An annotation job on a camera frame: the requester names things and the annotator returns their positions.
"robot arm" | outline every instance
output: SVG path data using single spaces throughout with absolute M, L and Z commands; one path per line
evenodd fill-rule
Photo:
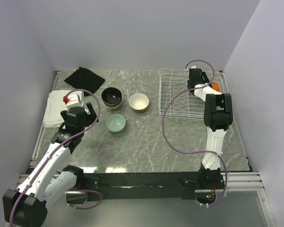
M 96 113 L 91 103 L 86 106 L 90 114 L 87 114 L 81 105 L 70 103 L 68 111 L 62 111 L 61 116 L 64 123 L 60 126 L 52 139 L 45 156 L 42 158 L 32 174 L 17 187 L 16 190 L 8 189 L 3 196 L 4 217 L 9 222 L 11 211 L 18 197 L 25 192 L 25 188 L 29 185 L 29 189 L 21 197 L 20 203 L 14 215 L 13 223 L 22 227 L 40 227 L 45 221 L 47 210 L 70 188 L 84 188 L 84 173 L 81 168 L 75 166 L 67 166 L 57 179 L 53 176 L 63 162 L 72 154 L 76 146 L 81 142 L 82 134 L 85 127 L 91 125 L 96 119 Z M 51 157 L 50 154 L 62 142 L 68 141 Z M 35 181 L 30 183 L 31 179 L 37 174 Z
M 196 68 L 189 69 L 188 88 L 203 87 L 208 82 L 209 79 L 205 72 Z M 231 95 L 222 94 L 210 86 L 196 89 L 192 93 L 205 102 L 204 123 L 207 126 L 206 150 L 222 155 L 223 140 L 229 125 L 233 121 Z M 210 170 L 221 169 L 220 160 L 217 155 L 206 153 L 201 167 Z

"dish rack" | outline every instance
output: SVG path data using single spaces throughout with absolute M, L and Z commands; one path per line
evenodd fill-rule
M 209 78 L 213 73 L 206 71 Z M 183 90 L 187 89 L 188 72 L 186 70 L 160 69 L 160 89 L 159 89 L 159 113 L 163 116 L 166 107 L 171 99 Z M 225 74 L 215 72 L 213 80 L 219 85 L 220 92 L 228 93 Z M 183 118 L 194 121 L 202 121 L 204 117 L 205 103 L 198 97 L 186 92 L 176 98 L 169 107 L 166 117 Z

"white wall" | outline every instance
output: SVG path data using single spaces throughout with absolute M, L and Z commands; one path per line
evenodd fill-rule
M 15 0 L 0 0 L 0 226 L 2 196 L 28 167 L 54 71 Z
M 284 0 L 261 0 L 225 67 L 254 170 L 284 227 Z
M 17 0 L 54 69 L 222 70 L 259 0 Z

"light blue bowl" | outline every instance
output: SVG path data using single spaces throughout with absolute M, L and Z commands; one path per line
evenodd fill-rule
M 126 120 L 121 114 L 112 114 L 105 120 L 106 128 L 111 132 L 121 132 L 126 125 Z

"ceramic bowl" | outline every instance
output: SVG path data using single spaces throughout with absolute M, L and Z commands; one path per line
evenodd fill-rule
M 109 110 L 112 110 L 112 111 L 115 111 L 115 110 L 118 110 L 121 108 L 121 104 L 122 104 L 122 101 L 116 105 L 116 106 L 109 106 L 109 105 L 106 105 L 105 102 L 103 102 L 104 106 L 109 109 Z
M 150 101 L 146 95 L 137 93 L 129 98 L 128 103 L 135 112 L 142 113 L 146 110 Z
M 121 114 L 112 114 L 108 116 L 105 120 L 105 126 L 106 128 L 113 132 L 121 132 L 126 125 L 126 119 Z
M 116 107 L 122 102 L 121 91 L 115 87 L 108 87 L 104 89 L 101 97 L 105 106 Z

